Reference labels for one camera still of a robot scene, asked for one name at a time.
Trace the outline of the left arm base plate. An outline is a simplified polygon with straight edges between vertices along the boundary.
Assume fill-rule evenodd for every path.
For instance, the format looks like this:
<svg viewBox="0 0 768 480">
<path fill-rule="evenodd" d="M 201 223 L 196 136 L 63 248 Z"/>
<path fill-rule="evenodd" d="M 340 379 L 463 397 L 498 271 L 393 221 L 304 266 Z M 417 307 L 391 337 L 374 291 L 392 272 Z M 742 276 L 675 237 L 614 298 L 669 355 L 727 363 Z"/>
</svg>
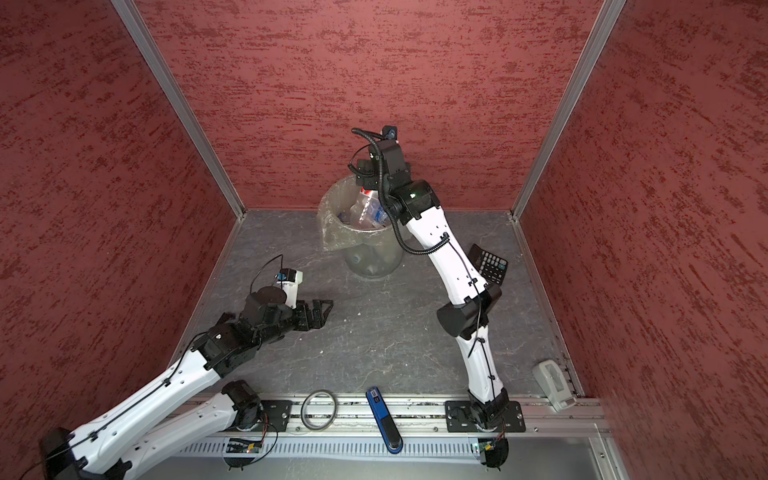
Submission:
<svg viewBox="0 0 768 480">
<path fill-rule="evenodd" d="M 233 428 L 238 432 L 253 433 L 277 431 L 284 433 L 291 418 L 293 402 L 290 400 L 262 400 L 259 408 L 238 413 Z"/>
</svg>

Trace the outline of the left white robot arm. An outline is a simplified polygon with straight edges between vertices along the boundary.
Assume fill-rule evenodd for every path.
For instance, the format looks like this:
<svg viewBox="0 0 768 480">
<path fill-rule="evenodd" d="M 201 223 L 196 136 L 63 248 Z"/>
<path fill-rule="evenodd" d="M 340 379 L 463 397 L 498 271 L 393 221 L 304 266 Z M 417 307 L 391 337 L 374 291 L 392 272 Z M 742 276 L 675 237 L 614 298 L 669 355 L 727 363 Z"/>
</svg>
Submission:
<svg viewBox="0 0 768 480">
<path fill-rule="evenodd" d="M 57 427 L 40 442 L 46 479 L 134 479 L 212 433 L 268 430 L 260 397 L 243 380 L 226 384 L 204 405 L 171 419 L 186 401 L 250 362 L 292 331 L 324 327 L 333 301 L 291 300 L 267 286 L 248 295 L 239 313 L 225 312 L 197 334 L 164 373 L 116 407 L 74 430 Z"/>
</svg>

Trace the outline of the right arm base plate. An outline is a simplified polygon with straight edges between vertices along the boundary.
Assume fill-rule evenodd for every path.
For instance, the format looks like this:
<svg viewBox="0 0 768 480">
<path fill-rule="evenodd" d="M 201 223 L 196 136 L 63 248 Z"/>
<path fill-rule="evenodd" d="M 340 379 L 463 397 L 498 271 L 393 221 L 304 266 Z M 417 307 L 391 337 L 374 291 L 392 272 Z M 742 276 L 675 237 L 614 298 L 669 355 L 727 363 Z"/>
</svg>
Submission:
<svg viewBox="0 0 768 480">
<path fill-rule="evenodd" d="M 445 421 L 449 433 L 525 433 L 527 427 L 521 404 L 510 401 L 502 413 L 502 417 L 491 428 L 481 428 L 471 415 L 470 402 L 449 400 L 444 404 Z"/>
</svg>

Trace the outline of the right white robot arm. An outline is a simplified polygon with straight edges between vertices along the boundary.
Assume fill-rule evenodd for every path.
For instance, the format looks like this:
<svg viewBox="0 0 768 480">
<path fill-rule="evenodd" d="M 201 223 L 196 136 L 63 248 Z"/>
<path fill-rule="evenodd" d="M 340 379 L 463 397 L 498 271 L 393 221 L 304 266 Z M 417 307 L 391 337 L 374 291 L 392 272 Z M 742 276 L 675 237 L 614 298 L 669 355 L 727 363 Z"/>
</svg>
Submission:
<svg viewBox="0 0 768 480">
<path fill-rule="evenodd" d="M 488 314 L 501 297 L 501 289 L 471 263 L 430 184 L 412 178 L 397 129 L 386 126 L 375 133 L 353 128 L 351 132 L 365 139 L 369 158 L 349 169 L 359 186 L 377 192 L 401 249 L 428 257 L 435 267 L 448 295 L 437 318 L 459 346 L 468 376 L 471 418 L 481 430 L 495 430 L 509 406 L 489 341 Z"/>
</svg>

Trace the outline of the red white label bottle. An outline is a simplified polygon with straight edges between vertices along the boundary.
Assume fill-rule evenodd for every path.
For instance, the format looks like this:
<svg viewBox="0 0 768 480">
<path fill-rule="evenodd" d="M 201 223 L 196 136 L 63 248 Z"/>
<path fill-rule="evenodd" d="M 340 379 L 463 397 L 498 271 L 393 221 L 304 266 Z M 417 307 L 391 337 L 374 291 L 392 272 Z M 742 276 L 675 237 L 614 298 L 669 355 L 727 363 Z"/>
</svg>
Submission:
<svg viewBox="0 0 768 480">
<path fill-rule="evenodd" d="M 388 216 L 378 193 L 361 188 L 349 209 L 349 224 L 359 230 L 379 230 L 387 226 Z"/>
</svg>

